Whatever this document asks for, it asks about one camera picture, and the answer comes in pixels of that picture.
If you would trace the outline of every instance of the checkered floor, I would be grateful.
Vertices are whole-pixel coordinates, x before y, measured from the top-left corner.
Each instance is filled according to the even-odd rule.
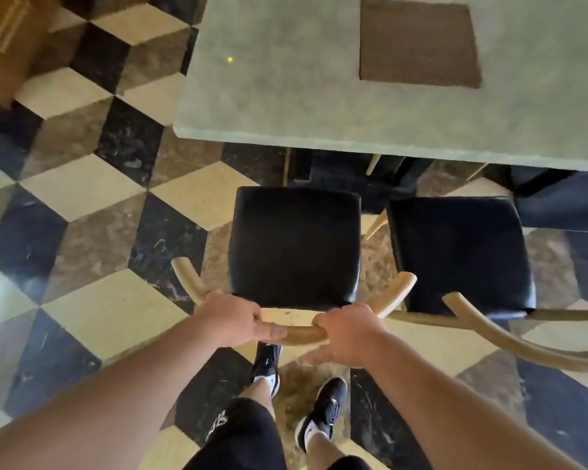
[[[192,313],[169,266],[175,256],[190,257],[210,287],[226,289],[236,189],[282,181],[281,148],[181,140],[172,131],[204,3],[65,0],[32,77],[13,109],[0,112],[0,427]],[[465,184],[473,169],[436,162],[419,194],[509,193],[485,178]],[[372,220],[364,216],[364,227]],[[539,306],[588,309],[588,234],[525,233]],[[365,300],[397,273],[387,228],[362,255]],[[290,324],[313,315],[267,310],[269,320]],[[388,325],[588,466],[588,375],[516,360],[465,330]],[[588,348],[588,325],[510,326],[560,347],[582,336]],[[339,445],[375,468],[428,468],[365,371],[302,368],[296,359],[304,351],[284,351],[275,402],[290,468],[305,465],[293,448],[294,425],[336,373],[351,383]],[[248,383],[253,354],[249,343],[212,357],[180,395],[143,468],[182,468]]]

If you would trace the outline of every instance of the black shorts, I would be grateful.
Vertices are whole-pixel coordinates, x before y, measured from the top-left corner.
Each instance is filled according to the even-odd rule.
[[[184,470],[286,470],[281,437],[260,403],[239,397],[214,422],[207,443]],[[329,470],[370,470],[359,457],[343,457]]]

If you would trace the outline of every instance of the chair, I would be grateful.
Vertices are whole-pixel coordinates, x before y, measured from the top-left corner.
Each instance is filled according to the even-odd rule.
[[[507,198],[391,201],[365,239],[388,222],[399,270],[418,277],[406,300],[407,310],[392,318],[468,328],[528,361],[588,370],[588,352],[541,347],[492,322],[526,315],[536,320],[588,320],[588,311],[535,310],[522,229]]]
[[[232,293],[262,307],[325,311],[355,300],[359,282],[360,198],[314,189],[242,187],[237,191],[229,242]],[[187,258],[172,261],[181,285],[200,304],[208,290]],[[402,273],[370,302],[392,312],[413,286]],[[316,326],[292,326],[285,345],[319,343]]]

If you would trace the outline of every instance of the sneaker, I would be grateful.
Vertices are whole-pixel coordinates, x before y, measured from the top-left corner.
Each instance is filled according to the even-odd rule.
[[[329,439],[333,437],[333,425],[349,396],[349,387],[342,378],[331,378],[325,382],[316,397],[314,409],[298,423],[294,438],[298,447],[307,453],[306,443],[316,432]]]
[[[272,385],[272,392],[270,395],[274,397],[279,391],[281,379],[277,369],[279,367],[279,356],[281,356],[281,345],[268,345],[266,343],[257,343],[257,354],[255,355],[255,363],[253,364],[253,372],[251,374],[251,382],[257,381],[259,378],[266,378]]]

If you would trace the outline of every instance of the brown square inset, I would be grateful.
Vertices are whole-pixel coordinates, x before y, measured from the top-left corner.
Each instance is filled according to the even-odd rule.
[[[481,86],[466,5],[362,0],[360,31],[363,81]]]

